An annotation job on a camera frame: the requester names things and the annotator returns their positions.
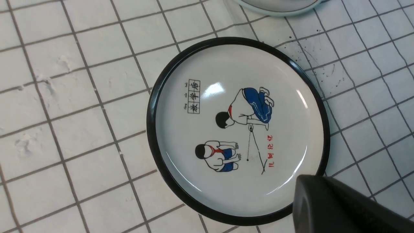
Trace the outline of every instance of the plate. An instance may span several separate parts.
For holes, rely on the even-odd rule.
[[[239,226],[290,214],[296,177],[322,175],[330,146],[324,105],[303,70],[238,37],[197,43],[165,67],[147,135],[161,176],[185,204]]]
[[[322,0],[235,0],[241,6],[263,15],[285,17],[313,9]]]

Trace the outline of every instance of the white shirt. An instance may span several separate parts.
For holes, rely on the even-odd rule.
[[[246,125],[247,117],[254,113],[252,106],[244,97],[243,89],[240,89],[229,107],[230,118],[239,124]]]

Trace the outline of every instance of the black plate rim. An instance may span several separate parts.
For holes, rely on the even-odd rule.
[[[292,213],[292,206],[293,203],[276,211],[271,214],[262,215],[262,216],[253,216],[253,217],[241,217],[241,216],[233,216],[229,214],[224,214],[222,212],[213,210],[212,208],[209,208],[196,199],[194,199],[192,196],[190,196],[181,186],[177,183],[177,181],[174,179],[170,171],[168,170],[159,146],[158,146],[158,140],[156,135],[156,109],[158,106],[158,101],[161,95],[161,91],[167,82],[170,75],[173,73],[173,71],[187,58],[191,57],[193,54],[202,51],[207,48],[211,48],[214,46],[220,46],[220,45],[228,45],[228,44],[234,44],[234,45],[244,45],[244,46],[250,46],[256,49],[260,49],[262,51],[268,52],[279,59],[281,59],[283,62],[285,62],[287,65],[289,65],[306,83],[306,85],[311,90],[316,103],[318,105],[319,113],[322,120],[322,126],[323,126],[323,137],[324,137],[324,144],[323,144],[323,152],[321,161],[319,164],[319,168],[316,172],[317,176],[322,176],[325,172],[326,165],[328,163],[329,158],[329,151],[330,151],[330,129],[329,129],[329,121],[327,117],[327,113],[325,110],[325,106],[322,102],[321,97],[319,96],[318,91],[313,86],[311,80],[306,75],[306,73],[288,56],[280,52],[279,50],[266,45],[265,43],[247,39],[247,38],[241,38],[241,37],[220,37],[220,38],[213,38],[208,39],[199,43],[196,43],[189,48],[185,49],[181,53],[179,53],[175,58],[173,58],[168,65],[164,68],[164,70],[161,72],[160,76],[158,77],[157,81],[154,84],[154,87],[152,88],[152,92],[149,98],[148,108],[147,108],[147,138],[149,142],[149,147],[152,153],[152,156],[154,158],[155,164],[157,165],[158,171],[163,177],[164,181],[167,183],[169,188],[173,191],[175,195],[177,195],[186,205],[188,205],[190,208],[194,209],[201,215],[204,215],[210,219],[231,224],[231,225],[237,225],[237,226],[256,226],[256,225],[262,225],[267,224],[273,221],[277,221],[279,219],[282,219],[289,214]]]

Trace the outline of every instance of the black object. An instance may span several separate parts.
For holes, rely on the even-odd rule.
[[[296,233],[413,233],[414,223],[330,177],[300,175],[293,203]]]

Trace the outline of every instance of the red neckerchief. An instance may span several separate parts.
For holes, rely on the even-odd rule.
[[[210,148],[211,148],[211,150],[213,151],[213,152],[211,152],[211,155],[209,156],[209,157],[211,157],[211,156],[213,156],[215,153],[224,153],[224,151],[223,150],[221,150],[221,149],[214,149],[212,146],[210,146],[210,145],[208,145]]]
[[[231,116],[231,108],[232,108],[232,106],[230,105],[230,107],[229,107],[229,116],[230,116],[231,119],[233,119],[233,117]]]

